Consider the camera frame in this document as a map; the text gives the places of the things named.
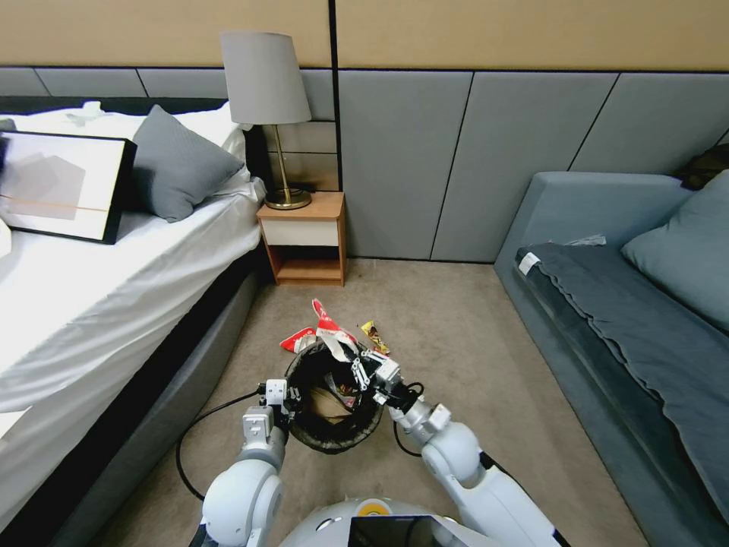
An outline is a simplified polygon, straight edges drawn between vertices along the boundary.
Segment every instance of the gray wall panel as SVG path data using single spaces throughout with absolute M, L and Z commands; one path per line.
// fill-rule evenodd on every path
M 222 68 L 139 68 L 138 72 L 149 96 L 210 99 L 228 96 L 226 73 Z
M 47 96 L 32 68 L 0 68 L 0 96 Z
M 309 99 L 311 118 L 315 120 L 334 121 L 334 87 L 332 71 L 328 68 L 304 69 L 304 89 Z
M 729 127 L 729 74 L 621 74 L 572 171 L 665 173 Z
M 471 77 L 339 73 L 351 255 L 430 256 Z
M 492 262 L 538 171 L 566 170 L 616 74 L 476 74 L 432 258 Z
M 53 96 L 147 96 L 133 68 L 38 68 Z

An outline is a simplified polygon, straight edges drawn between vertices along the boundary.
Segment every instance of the gray lampshade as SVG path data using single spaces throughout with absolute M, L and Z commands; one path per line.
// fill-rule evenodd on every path
M 311 119 L 290 36 L 231 32 L 223 33 L 220 41 L 234 122 L 285 124 Z

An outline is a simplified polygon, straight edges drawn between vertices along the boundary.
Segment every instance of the bed frame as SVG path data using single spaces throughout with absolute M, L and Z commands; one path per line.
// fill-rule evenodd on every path
M 0 112 L 80 106 L 83 98 L 0 97 Z M 101 99 L 102 108 L 172 114 L 219 108 L 218 99 Z M 246 134 L 249 170 L 271 181 L 260 127 Z M 221 273 L 78 445 L 0 533 L 0 545 L 86 545 L 175 443 L 213 392 L 251 304 L 268 277 L 262 247 Z

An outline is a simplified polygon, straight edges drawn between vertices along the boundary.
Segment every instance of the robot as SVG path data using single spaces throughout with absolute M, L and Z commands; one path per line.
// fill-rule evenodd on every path
M 422 461 L 458 507 L 462 524 L 389 499 L 349 500 L 312 513 L 282 547 L 310 545 L 473 545 L 565 547 L 567 541 L 519 484 L 478 445 L 471 429 L 442 404 L 406 385 L 400 366 L 370 350 L 348 352 L 361 392 L 387 406 Z M 286 379 L 260 384 L 260 404 L 243 415 L 237 461 L 205 495 L 196 545 L 264 547 L 283 496 L 279 478 L 287 425 L 301 396 Z

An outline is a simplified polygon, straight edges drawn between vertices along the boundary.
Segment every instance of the lamp base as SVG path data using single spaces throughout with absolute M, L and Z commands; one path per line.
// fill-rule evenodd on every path
M 301 209 L 311 203 L 311 194 L 306 190 L 300 190 L 298 188 L 289 188 L 290 200 L 286 200 L 286 193 L 283 188 L 277 188 L 276 190 L 266 194 L 266 205 L 271 209 Z

